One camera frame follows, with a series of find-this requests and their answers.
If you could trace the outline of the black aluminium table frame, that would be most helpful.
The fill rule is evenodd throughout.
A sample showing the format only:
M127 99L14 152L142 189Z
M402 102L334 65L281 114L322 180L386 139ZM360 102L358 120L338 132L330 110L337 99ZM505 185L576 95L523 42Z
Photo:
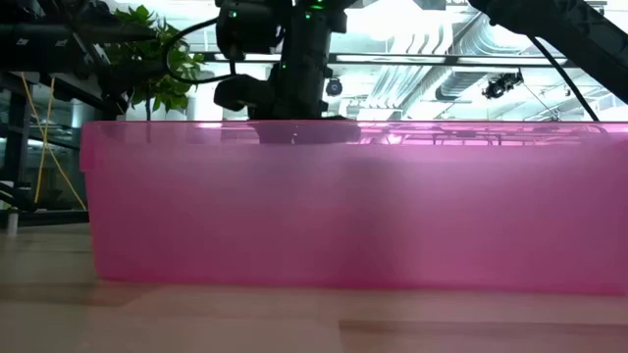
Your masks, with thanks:
M71 224L88 224L86 211L43 211L35 213L15 213L0 211L0 228L9 224L9 217L16 216L19 227L44 227Z

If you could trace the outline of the pink translucent plastic basket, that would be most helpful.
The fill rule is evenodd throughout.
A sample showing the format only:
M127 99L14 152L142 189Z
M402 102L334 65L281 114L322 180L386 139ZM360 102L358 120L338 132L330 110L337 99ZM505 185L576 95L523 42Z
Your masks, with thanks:
M628 123L96 122L97 273L628 294Z

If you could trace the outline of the green leafy plant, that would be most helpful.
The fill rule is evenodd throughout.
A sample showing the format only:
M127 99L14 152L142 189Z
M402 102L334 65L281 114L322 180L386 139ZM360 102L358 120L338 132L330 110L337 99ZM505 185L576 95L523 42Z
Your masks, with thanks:
M122 24L146 25L157 33L154 40L111 43L105 48L111 64L123 69L122 76L129 80L123 85L129 107L139 107L147 120L161 109L186 110L194 87L191 81L200 78L203 56L192 56L184 38L167 48L180 31L143 5L117 9L114 16Z

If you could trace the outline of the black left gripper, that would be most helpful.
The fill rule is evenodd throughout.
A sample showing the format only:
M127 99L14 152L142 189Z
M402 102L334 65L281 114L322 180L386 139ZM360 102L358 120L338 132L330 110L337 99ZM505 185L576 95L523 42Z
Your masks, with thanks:
M104 50L105 44L113 40L113 29L119 22L104 0L77 0L74 11L78 39L91 59L105 111L109 115L120 116L127 110L128 104L112 86L110 74L113 69ZM123 42L150 41L157 38L155 30L138 24L124 24L122 35Z

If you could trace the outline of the dark glass partition frame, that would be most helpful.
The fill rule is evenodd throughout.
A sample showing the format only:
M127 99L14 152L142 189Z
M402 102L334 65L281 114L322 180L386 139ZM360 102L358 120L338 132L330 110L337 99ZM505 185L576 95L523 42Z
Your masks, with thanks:
M51 134L50 113L52 104L48 103L43 114L39 114L34 104L33 92L38 85L45 85L50 89L48 99L78 100L82 107L91 108L92 113L79 113L80 118L86 121L114 121L118 116L109 115L101 99L101 90L97 77L88 76L80 79L71 74L62 73L0 73L0 92L5 89L10 92L8 107L8 121L0 120L0 142L5 143L5 152L0 156L0 201L9 207L23 212L33 212L40 205L41 181L45 159L50 158L58 174L65 181L67 187L77 200L82 210L87 209L86 198L79 195L78 187L71 181L70 175L60 164L53 148L63 147L72 151L80 150L80 128L71 129L72 138L63 140ZM24 172L26 170L27 143L30 140L42 143L40 156L37 162L37 180L33 195L26 195L20 187L25 185Z

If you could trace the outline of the black ceiling-mounted device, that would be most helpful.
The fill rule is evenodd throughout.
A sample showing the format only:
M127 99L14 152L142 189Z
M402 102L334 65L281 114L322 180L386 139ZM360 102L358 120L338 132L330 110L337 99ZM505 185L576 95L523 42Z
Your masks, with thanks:
M520 71L499 74L488 80L488 85L482 90L482 95L489 100L498 99L523 82L524 78Z

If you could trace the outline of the long horizontal overhead bar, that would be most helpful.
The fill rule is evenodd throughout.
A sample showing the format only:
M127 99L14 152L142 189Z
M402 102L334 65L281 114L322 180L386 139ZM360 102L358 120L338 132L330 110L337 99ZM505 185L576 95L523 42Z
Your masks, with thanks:
M202 55L205 62L227 63L229 60L221 53L193 52ZM564 57L554 57L563 68L578 68L575 63ZM281 61L280 54L248 54L243 63L271 64ZM478 55L436 55L390 53L332 53L327 59L328 65L382 65L382 66L445 66L474 68L550 68L549 59L544 56L478 56Z

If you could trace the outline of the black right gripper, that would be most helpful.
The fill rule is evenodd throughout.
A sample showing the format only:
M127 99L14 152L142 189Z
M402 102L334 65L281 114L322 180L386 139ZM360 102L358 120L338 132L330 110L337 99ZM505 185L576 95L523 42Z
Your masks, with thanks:
M265 83L273 94L271 100L248 109L249 124L261 144L336 144L361 137L355 121L339 115L322 117L326 103L321 80L310 81L280 62Z

